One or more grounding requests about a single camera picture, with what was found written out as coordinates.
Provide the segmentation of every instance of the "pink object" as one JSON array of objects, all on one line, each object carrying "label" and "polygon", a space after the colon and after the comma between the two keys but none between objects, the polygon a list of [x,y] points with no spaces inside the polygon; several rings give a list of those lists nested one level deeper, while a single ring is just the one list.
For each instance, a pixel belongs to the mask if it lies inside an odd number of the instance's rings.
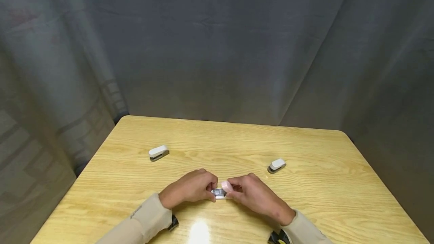
[{"label": "pink object", "polygon": [[228,181],[222,182],[222,189],[226,192],[234,191],[234,188],[232,187],[231,183],[229,183]]}]

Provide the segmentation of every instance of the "gray backdrop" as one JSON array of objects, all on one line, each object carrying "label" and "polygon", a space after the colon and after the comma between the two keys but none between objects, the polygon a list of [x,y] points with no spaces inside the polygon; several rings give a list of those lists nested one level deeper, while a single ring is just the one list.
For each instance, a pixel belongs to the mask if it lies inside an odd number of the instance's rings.
[{"label": "gray backdrop", "polygon": [[434,241],[433,51],[434,0],[0,0],[0,242],[126,113],[343,130]]}]

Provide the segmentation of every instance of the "beige sleeve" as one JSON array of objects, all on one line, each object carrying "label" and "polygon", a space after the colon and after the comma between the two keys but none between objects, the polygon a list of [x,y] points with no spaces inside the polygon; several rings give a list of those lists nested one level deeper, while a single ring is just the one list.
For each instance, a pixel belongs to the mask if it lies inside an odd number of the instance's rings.
[{"label": "beige sleeve", "polygon": [[282,227],[292,244],[332,244],[309,219],[300,211],[295,211],[296,217],[291,224]]},{"label": "beige sleeve", "polygon": [[142,244],[172,224],[172,211],[165,209],[155,193],[131,216],[106,233],[97,244]]}]

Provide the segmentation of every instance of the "person's left hand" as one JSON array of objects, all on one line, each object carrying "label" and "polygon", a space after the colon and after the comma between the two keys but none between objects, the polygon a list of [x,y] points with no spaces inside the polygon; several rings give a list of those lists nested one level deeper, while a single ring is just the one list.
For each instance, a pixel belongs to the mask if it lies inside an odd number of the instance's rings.
[{"label": "person's left hand", "polygon": [[184,201],[209,199],[215,202],[211,190],[217,188],[217,182],[217,176],[205,169],[194,170],[168,185],[158,196],[166,209],[172,209]]}]

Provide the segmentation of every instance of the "wooden table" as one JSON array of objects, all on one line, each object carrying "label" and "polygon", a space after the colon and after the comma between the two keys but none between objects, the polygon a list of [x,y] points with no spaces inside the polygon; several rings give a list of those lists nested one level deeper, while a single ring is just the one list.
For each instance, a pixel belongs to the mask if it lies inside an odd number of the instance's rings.
[{"label": "wooden table", "polygon": [[[170,154],[150,162],[148,150]],[[286,168],[266,168],[283,158]],[[125,116],[32,241],[93,244],[144,199],[205,168],[219,182],[249,172],[335,243],[428,243],[345,133]],[[180,226],[151,243],[266,243],[272,228],[231,200],[184,204]]]}]

